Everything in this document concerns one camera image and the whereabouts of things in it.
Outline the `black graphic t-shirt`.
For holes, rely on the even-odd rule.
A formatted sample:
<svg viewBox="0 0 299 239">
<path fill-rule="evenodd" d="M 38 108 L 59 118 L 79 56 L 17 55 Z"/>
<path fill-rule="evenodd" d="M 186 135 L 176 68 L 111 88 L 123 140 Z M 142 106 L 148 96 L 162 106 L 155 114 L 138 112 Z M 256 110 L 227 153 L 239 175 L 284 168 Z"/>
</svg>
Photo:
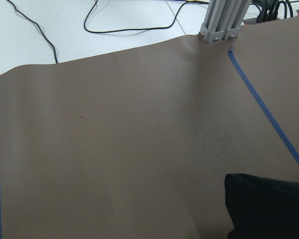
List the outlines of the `black graphic t-shirt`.
<svg viewBox="0 0 299 239">
<path fill-rule="evenodd" d="M 227 174 L 230 239 L 299 239 L 299 182 Z"/>
</svg>

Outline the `aluminium frame post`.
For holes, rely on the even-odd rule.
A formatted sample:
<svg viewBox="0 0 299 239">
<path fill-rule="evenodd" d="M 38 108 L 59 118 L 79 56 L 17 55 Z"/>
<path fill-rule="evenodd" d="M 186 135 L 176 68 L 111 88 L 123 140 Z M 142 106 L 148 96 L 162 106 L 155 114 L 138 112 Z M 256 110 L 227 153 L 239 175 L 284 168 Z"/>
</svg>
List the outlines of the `aluminium frame post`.
<svg viewBox="0 0 299 239">
<path fill-rule="evenodd" d="M 206 43 L 238 36 L 251 0 L 211 0 L 200 33 Z"/>
</svg>

